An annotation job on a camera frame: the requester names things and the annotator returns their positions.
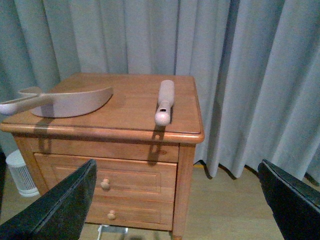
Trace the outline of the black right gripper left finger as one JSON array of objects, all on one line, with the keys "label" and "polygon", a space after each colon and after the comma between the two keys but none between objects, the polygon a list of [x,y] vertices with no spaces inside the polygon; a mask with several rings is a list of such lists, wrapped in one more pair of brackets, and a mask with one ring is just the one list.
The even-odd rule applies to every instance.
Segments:
[{"label": "black right gripper left finger", "polygon": [[88,160],[0,226],[2,240],[78,240],[92,203],[97,163]]}]

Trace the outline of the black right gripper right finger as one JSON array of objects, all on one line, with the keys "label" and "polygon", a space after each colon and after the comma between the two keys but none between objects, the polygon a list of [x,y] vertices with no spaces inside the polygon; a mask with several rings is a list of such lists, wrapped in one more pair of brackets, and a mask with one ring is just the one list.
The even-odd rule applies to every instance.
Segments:
[{"label": "black right gripper right finger", "polygon": [[320,238],[320,192],[264,159],[258,177],[285,240]]}]

